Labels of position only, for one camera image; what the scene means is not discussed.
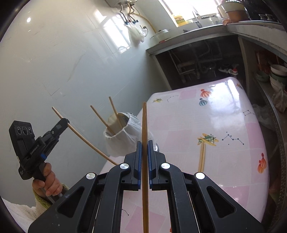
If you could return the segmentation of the left forearm white sleeve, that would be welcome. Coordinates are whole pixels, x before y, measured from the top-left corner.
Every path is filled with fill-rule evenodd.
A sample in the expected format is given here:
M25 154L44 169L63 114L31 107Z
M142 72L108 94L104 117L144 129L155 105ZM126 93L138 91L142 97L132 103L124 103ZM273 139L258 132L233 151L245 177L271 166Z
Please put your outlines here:
M11 203L2 199L9 213L24 232L28 232L29 226L51 207L49 201L39 196L35 191L33 191L33 193L35 195L36 205L32 207Z

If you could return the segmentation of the person left hand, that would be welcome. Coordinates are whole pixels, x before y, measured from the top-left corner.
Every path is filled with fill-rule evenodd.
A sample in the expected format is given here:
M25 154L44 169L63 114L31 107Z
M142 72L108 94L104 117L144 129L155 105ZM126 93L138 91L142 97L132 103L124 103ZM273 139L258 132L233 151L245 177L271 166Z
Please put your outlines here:
M59 179L55 176L55 173L52 171L50 163L45 164L43 175L46 179L45 181L37 179L33 180L33 191L35 191L36 194L42 198L59 195L63 190L63 186Z

